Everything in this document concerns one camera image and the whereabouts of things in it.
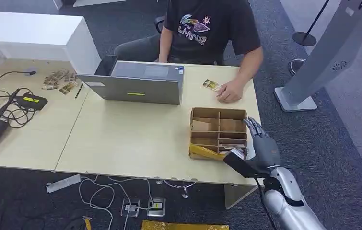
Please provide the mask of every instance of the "black chair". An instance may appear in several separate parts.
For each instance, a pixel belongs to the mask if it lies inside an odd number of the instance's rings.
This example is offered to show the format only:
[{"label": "black chair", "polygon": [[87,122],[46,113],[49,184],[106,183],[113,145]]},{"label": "black chair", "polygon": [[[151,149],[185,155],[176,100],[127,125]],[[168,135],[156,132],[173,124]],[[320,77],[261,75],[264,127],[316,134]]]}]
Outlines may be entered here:
[{"label": "black chair", "polygon": [[[163,23],[165,22],[165,16],[158,17],[154,20],[155,28],[159,33],[163,30]],[[223,54],[215,60],[215,64],[218,66],[224,66]]]}]

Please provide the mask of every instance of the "gray laptop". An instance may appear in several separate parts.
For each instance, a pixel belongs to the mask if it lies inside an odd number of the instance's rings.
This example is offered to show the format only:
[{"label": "gray laptop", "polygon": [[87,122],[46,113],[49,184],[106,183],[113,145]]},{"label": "gray laptop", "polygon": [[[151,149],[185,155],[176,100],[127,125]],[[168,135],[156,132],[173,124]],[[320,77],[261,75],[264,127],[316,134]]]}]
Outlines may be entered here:
[{"label": "gray laptop", "polygon": [[106,100],[179,105],[184,67],[118,61],[111,76],[78,78]]}]

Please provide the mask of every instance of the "robotic arm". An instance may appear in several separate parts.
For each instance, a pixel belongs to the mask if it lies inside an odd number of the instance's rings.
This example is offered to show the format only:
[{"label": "robotic arm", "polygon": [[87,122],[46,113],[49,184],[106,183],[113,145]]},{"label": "robotic arm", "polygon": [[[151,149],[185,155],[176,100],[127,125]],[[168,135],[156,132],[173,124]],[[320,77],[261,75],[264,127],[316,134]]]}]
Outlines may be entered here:
[{"label": "robotic arm", "polygon": [[264,178],[264,203],[287,230],[326,230],[308,206],[298,183],[288,169],[281,166],[277,143],[252,118],[245,119],[253,138],[256,156],[242,159],[229,153],[224,162],[242,176]]}]

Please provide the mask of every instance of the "gray pants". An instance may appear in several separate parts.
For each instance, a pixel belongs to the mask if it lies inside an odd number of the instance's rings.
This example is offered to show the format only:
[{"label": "gray pants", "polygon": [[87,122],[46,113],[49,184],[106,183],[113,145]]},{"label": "gray pants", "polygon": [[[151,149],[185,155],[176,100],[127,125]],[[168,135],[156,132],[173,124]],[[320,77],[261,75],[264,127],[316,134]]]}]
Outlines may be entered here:
[{"label": "gray pants", "polygon": [[[118,60],[122,61],[145,61],[154,62],[160,54],[160,34],[152,37],[146,37],[135,41],[127,42],[119,45],[115,49],[115,55]],[[213,65],[214,61],[207,60],[184,60],[181,58],[168,56],[170,63],[184,64],[207,64]]]}]

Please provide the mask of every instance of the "box compartment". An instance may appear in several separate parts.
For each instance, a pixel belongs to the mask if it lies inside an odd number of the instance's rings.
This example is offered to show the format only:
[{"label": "box compartment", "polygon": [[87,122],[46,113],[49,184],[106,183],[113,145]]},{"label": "box compartment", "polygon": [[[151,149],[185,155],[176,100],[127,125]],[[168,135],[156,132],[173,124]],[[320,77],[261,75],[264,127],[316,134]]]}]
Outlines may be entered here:
[{"label": "box compartment", "polygon": [[[230,146],[247,147],[247,128],[243,119],[245,110],[193,108],[191,111],[190,143],[208,148],[217,154],[230,150]],[[189,153],[194,159],[209,159]]]}]

